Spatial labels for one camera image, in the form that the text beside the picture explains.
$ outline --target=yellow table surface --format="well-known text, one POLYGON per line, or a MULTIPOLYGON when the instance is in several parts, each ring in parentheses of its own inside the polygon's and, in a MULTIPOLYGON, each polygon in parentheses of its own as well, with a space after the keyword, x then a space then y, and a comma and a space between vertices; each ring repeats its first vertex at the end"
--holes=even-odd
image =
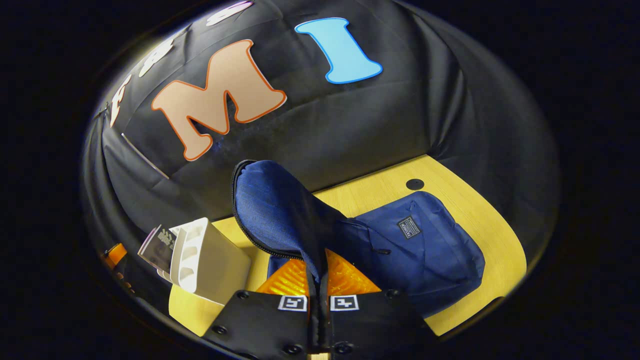
MULTIPOLYGON (((345 216, 355 217, 412 193, 406 187, 410 179, 424 181, 420 190, 442 201, 484 255, 480 287, 451 307, 425 319, 439 336, 469 319, 493 299, 507 295, 525 275, 527 263, 518 238, 498 212, 471 186, 427 155, 314 195, 345 216)), ((234 218, 213 225, 251 257, 252 267, 245 289, 255 291, 266 280, 269 254, 251 244, 234 218)), ((169 314, 198 336, 205 333, 222 307, 179 286, 172 287, 169 314)))

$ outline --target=letter m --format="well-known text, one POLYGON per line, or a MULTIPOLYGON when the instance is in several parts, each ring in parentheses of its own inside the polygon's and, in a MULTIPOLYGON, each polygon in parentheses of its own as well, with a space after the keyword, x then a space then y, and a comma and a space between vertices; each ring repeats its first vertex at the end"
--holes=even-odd
POLYGON ((264 78, 249 52, 253 41, 240 40, 223 47, 209 59, 203 88, 172 81, 151 103, 161 110, 184 145, 184 158, 194 161, 213 144, 209 134, 200 134, 191 121, 219 133, 229 132, 227 94, 236 105, 236 121, 255 119, 281 107, 287 100, 264 78))

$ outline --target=blue letter i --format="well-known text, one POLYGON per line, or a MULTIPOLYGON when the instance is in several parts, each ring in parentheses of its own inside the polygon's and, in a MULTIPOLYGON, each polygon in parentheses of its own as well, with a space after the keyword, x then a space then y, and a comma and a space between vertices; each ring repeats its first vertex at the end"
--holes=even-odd
POLYGON ((382 66, 364 54, 347 30, 349 21, 341 17, 303 22, 296 32, 309 34, 331 65, 326 80, 333 84, 354 83, 382 72, 382 66))

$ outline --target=blue backpack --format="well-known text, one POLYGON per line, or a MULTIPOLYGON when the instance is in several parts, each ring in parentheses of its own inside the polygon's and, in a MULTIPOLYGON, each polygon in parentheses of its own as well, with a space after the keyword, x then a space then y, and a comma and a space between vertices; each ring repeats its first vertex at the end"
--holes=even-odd
POLYGON ((318 282, 330 249, 379 288, 405 292, 423 318, 482 281, 480 248, 427 192, 347 218, 277 163, 246 160, 234 170, 232 207, 247 237, 271 254, 269 276, 289 259, 302 259, 318 282))

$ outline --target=white plastic holder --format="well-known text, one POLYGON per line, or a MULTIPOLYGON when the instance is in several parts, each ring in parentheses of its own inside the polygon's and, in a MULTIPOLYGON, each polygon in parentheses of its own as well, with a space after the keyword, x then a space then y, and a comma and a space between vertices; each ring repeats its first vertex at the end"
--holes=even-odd
POLYGON ((169 274, 172 283, 221 305, 244 289, 251 259, 209 219, 200 218, 170 231, 177 234, 169 274))

